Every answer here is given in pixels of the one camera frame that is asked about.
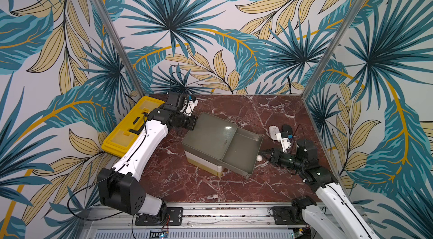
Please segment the white computer mouse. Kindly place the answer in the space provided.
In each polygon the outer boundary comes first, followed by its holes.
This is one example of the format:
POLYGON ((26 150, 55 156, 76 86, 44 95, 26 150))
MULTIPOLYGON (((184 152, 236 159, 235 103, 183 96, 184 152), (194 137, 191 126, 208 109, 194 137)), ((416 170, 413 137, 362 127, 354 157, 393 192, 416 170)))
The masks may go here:
POLYGON ((278 133, 280 133, 280 129, 277 126, 270 126, 268 128, 268 134, 272 140, 278 141, 278 138, 277 138, 278 133))

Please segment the grey drawer unit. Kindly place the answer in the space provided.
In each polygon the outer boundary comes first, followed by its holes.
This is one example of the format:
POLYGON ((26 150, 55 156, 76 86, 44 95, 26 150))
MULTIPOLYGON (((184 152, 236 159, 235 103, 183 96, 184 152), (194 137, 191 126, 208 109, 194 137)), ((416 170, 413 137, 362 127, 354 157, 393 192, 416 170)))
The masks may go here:
POLYGON ((238 126, 202 112, 192 131, 182 140, 187 161, 217 177, 223 175, 222 160, 238 126))

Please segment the grey pull-out drawer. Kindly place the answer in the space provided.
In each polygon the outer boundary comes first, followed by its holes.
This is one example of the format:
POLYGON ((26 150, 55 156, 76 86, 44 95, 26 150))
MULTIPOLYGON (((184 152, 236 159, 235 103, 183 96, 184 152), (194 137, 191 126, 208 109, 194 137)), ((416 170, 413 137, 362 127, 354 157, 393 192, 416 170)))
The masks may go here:
POLYGON ((238 128, 219 165, 248 179, 256 166, 263 136, 238 128))

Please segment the black computer mouse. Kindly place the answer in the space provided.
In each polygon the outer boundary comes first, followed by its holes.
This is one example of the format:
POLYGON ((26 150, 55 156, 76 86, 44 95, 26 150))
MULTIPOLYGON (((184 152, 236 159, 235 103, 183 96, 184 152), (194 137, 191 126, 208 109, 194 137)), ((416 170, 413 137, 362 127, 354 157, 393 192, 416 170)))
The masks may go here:
POLYGON ((293 129, 290 125, 283 125, 281 133, 290 136, 293 135, 293 129))

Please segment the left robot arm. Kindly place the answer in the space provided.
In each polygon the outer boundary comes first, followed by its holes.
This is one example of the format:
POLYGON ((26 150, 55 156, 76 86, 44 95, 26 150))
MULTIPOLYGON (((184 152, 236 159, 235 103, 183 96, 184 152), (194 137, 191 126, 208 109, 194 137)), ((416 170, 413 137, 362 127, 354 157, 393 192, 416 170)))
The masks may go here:
POLYGON ((166 205, 146 194, 139 183, 151 155, 173 127, 192 130, 197 117, 192 114, 198 100, 186 100, 184 107, 162 104, 150 112, 132 147, 113 165, 97 176, 100 203, 129 215, 149 215, 162 221, 166 205))

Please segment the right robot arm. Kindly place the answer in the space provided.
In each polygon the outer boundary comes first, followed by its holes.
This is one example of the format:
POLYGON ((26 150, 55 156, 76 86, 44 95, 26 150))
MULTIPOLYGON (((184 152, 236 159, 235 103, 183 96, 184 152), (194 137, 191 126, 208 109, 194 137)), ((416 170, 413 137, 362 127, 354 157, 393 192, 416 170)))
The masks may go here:
POLYGON ((260 152, 260 156, 276 167, 286 168, 294 175, 299 175, 338 224, 334 224, 309 196, 293 199, 290 206, 269 209, 275 224, 305 224, 324 239, 379 238, 346 196, 332 172, 319 164, 317 146, 311 140, 300 139, 295 147, 294 154, 274 148, 260 152))

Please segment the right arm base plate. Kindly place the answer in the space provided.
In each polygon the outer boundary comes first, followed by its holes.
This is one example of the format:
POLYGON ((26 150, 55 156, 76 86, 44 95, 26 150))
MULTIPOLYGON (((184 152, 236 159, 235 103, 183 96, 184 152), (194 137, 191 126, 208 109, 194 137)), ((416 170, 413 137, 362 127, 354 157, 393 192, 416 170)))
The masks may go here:
POLYGON ((268 210, 268 213, 274 218, 276 225, 306 224, 295 207, 274 206, 268 210))

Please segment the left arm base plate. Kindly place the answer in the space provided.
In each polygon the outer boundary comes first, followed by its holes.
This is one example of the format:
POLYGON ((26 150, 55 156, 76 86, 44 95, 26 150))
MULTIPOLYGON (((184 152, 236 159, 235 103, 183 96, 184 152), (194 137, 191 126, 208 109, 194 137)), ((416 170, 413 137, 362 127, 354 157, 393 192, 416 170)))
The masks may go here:
POLYGON ((183 219, 182 207, 163 206, 157 215, 137 214, 135 219, 136 226, 180 226, 183 219))

